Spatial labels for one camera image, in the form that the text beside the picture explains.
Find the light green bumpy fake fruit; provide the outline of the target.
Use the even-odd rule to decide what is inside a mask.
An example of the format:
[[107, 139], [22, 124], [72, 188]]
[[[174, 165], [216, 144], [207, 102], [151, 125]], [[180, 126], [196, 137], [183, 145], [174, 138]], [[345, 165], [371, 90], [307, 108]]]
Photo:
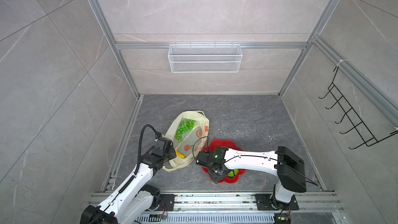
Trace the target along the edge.
[[234, 177], [236, 177], [236, 176], [238, 175], [238, 173], [239, 173], [239, 169], [231, 170], [231, 171], [228, 173], [227, 177], [228, 177], [228, 178], [234, 178]]

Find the cream plastic bag orange prints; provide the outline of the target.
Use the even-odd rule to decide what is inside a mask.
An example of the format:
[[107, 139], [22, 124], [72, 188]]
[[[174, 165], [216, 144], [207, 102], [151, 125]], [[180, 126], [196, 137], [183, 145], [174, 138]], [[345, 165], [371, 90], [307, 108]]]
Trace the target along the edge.
[[[192, 119], [196, 124], [188, 136], [179, 143], [175, 139], [176, 130], [182, 120]], [[178, 151], [185, 158], [177, 156], [175, 159], [169, 160], [169, 165], [163, 166], [163, 170], [172, 172], [182, 169], [190, 165], [198, 153], [205, 147], [208, 140], [209, 119], [203, 111], [186, 111], [181, 113], [171, 124], [165, 137], [173, 141], [175, 151]]]

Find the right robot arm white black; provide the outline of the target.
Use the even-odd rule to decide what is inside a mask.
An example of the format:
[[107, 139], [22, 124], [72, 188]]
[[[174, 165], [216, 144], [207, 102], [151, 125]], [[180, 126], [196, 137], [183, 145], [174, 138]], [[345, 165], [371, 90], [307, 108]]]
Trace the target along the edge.
[[276, 210], [287, 209], [295, 194], [307, 192], [304, 161], [284, 146], [267, 152], [217, 147], [213, 152], [200, 151], [196, 164], [207, 168], [208, 175], [215, 183], [235, 170], [252, 170], [277, 176], [278, 182], [273, 193], [265, 198], [268, 206]]

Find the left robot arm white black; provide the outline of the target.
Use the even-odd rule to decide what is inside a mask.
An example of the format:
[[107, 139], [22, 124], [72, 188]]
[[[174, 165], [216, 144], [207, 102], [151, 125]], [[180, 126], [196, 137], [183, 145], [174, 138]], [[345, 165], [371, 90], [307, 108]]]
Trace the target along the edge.
[[140, 156], [135, 170], [98, 206], [89, 205], [82, 213], [81, 224], [132, 224], [146, 211], [161, 208], [160, 190], [148, 185], [164, 163], [176, 158], [173, 142], [165, 137]]

